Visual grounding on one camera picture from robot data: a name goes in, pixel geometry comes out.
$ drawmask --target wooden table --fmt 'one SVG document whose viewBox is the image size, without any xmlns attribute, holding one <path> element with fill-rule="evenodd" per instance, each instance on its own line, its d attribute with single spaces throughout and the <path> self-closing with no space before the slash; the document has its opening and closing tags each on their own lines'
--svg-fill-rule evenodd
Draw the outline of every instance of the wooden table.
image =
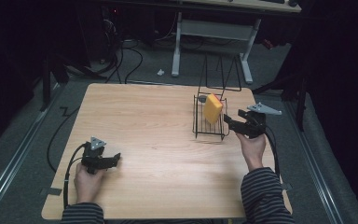
<svg viewBox="0 0 358 224">
<path fill-rule="evenodd" d="M 96 199 L 106 219 L 244 217 L 240 186 L 248 169 L 240 142 L 234 132 L 223 141 L 215 135 L 195 137 L 197 92 L 188 86 L 89 85 L 51 187 L 62 189 L 75 149 L 95 136 L 107 143 L 104 157 L 121 152 Z M 224 98 L 228 115 L 237 120 L 238 109 L 255 103 L 248 89 L 226 91 Z M 269 145 L 264 163 L 274 164 Z M 76 202 L 75 168 L 69 204 Z M 284 199 L 291 211 L 285 194 Z M 42 217 L 61 219 L 62 210 L 62 195 L 49 195 Z"/>
</svg>

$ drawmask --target finger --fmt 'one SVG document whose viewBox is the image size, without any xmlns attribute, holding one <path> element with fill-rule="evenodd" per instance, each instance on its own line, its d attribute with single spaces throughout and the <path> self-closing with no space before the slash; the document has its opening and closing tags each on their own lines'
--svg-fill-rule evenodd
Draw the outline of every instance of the finger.
<svg viewBox="0 0 358 224">
<path fill-rule="evenodd" d="M 242 143 L 246 143 L 249 139 L 243 135 L 242 133 L 235 133 L 237 135 L 237 137 L 240 139 L 240 142 Z"/>
<path fill-rule="evenodd" d="M 82 164 L 81 162 L 77 164 L 76 166 L 76 173 L 78 174 L 81 171 Z"/>
<path fill-rule="evenodd" d="M 97 175 L 98 177 L 101 177 L 104 175 L 104 173 L 106 173 L 106 170 L 97 170 L 97 173 L 95 175 Z"/>
</svg>

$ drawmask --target black cable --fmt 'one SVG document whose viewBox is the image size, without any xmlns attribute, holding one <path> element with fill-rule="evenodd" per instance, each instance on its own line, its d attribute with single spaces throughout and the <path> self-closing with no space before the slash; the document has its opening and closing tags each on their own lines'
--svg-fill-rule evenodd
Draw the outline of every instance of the black cable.
<svg viewBox="0 0 358 224">
<path fill-rule="evenodd" d="M 277 148 L 274 142 L 274 139 L 271 139 L 271 136 L 265 132 L 265 135 L 269 141 L 269 144 L 271 145 L 271 150 L 272 150 L 272 155 L 274 156 L 274 163 L 275 163 L 275 174 L 277 175 L 278 178 L 281 177 L 281 170 L 279 167 L 279 160 L 278 160 L 278 153 L 277 153 Z"/>
<path fill-rule="evenodd" d="M 61 127 L 63 126 L 63 124 L 72 117 L 72 115 L 75 114 L 75 112 L 80 108 L 80 106 L 78 108 L 76 108 L 74 111 L 72 111 L 72 113 L 70 113 L 69 115 L 66 116 L 66 118 L 61 122 L 60 126 L 56 129 L 55 133 L 53 134 L 53 136 L 50 138 L 50 142 L 48 143 L 48 151 L 47 151 L 47 158 L 48 158 L 48 165 L 50 166 L 51 170 L 56 173 L 57 169 L 53 167 L 53 165 L 51 164 L 50 161 L 50 148 L 51 148 L 51 144 L 55 138 L 55 136 L 57 135 L 58 131 L 61 129 Z"/>
<path fill-rule="evenodd" d="M 68 206 L 68 185 L 69 185 L 69 172 L 71 170 L 71 166 L 74 163 L 74 158 L 76 153 L 82 148 L 85 147 L 86 144 L 82 144 L 80 145 L 74 152 L 74 154 L 72 155 L 71 160 L 69 161 L 68 164 L 68 168 L 66 169 L 66 173 L 65 173 L 65 179 L 63 180 L 63 191 L 62 191 L 62 196 L 63 196 L 63 209 L 65 209 Z"/>
<path fill-rule="evenodd" d="M 118 63 L 118 65 L 116 66 L 116 69 L 115 71 L 113 71 L 110 76 L 106 79 L 106 82 L 105 83 L 108 83 L 110 78 L 113 76 L 113 74 L 115 72 L 117 72 L 117 77 L 118 77 L 118 82 L 121 84 L 121 77 L 120 77 L 120 74 L 118 73 L 118 68 L 121 66 L 121 64 L 123 63 L 123 45 L 121 44 L 121 48 L 120 48 L 120 52 L 121 52 L 121 57 L 120 57 L 120 63 Z"/>
<path fill-rule="evenodd" d="M 136 67 L 134 69 L 132 69 L 127 75 L 126 75 L 126 78 L 124 79 L 124 84 L 127 84 L 127 80 L 130 76 L 130 74 L 132 74 L 137 68 L 139 68 L 139 66 L 141 66 L 142 62 L 144 61 L 144 57 L 142 56 L 142 54 L 138 51 L 138 50 L 135 50 L 135 49 L 127 49 L 127 50 L 132 50 L 136 53 L 139 54 L 139 56 L 141 56 L 141 61 L 138 63 L 138 65 L 136 65 Z"/>
</svg>

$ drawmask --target striped sleeve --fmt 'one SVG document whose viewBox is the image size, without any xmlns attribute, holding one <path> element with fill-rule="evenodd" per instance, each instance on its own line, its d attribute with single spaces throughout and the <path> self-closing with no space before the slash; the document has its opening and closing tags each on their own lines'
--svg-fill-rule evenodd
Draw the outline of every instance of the striped sleeve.
<svg viewBox="0 0 358 224">
<path fill-rule="evenodd" d="M 284 206 L 279 178 L 268 167 L 253 170 L 242 180 L 246 223 L 295 223 Z"/>
<path fill-rule="evenodd" d="M 63 210 L 61 220 L 61 224 L 68 223 L 101 224 L 103 223 L 103 209 L 96 203 L 70 205 Z"/>
</svg>

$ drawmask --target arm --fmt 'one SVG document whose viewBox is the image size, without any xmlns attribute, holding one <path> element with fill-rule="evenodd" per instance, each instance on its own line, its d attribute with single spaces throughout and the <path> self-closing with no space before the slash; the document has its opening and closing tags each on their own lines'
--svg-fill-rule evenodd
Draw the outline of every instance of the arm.
<svg viewBox="0 0 358 224">
<path fill-rule="evenodd" d="M 284 206 L 280 179 L 262 158 L 266 147 L 264 134 L 249 139 L 237 133 L 249 174 L 242 180 L 241 195 L 247 223 L 295 223 Z"/>
<path fill-rule="evenodd" d="M 95 175 L 87 173 L 87 168 L 79 163 L 76 167 L 76 204 L 65 208 L 61 223 L 103 223 L 103 209 L 94 199 L 101 188 L 105 170 Z"/>
</svg>

